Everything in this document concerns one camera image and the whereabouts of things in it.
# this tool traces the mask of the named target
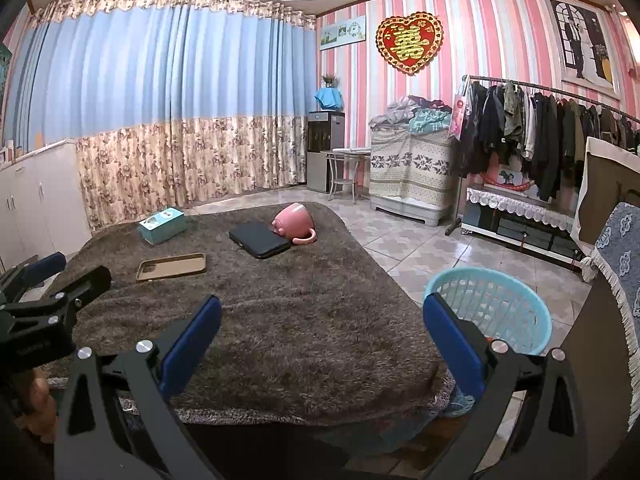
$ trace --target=brown phone case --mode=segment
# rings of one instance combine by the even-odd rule
[[[207,257],[204,253],[183,254],[145,260],[138,267],[136,282],[148,282],[162,278],[176,278],[199,274],[207,269]]]

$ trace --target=pink bag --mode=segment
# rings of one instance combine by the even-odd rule
[[[468,89],[468,78],[458,87],[456,96],[453,99],[453,108],[451,111],[451,124],[449,125],[448,137],[456,137],[460,140],[462,133],[462,124],[465,120],[466,112],[466,90]]]

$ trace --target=light blue plastic basket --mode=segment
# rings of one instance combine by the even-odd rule
[[[455,267],[435,276],[424,297],[438,292],[460,319],[473,321],[485,337],[502,339],[516,352],[539,355],[551,339],[545,302],[503,272]]]

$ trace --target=tissue box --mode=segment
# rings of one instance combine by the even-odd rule
[[[151,245],[161,244],[186,229],[187,220],[184,213],[173,207],[156,213],[138,224],[138,231]]]

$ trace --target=cabinet door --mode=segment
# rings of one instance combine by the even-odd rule
[[[4,270],[27,259],[11,207],[12,176],[10,168],[0,171],[0,258]]]
[[[91,238],[80,190],[76,146],[62,144],[35,157],[40,199],[53,246],[65,256]]]
[[[13,173],[10,202],[27,258],[35,254],[44,258],[55,251],[40,201],[35,159],[31,156],[5,171]]]

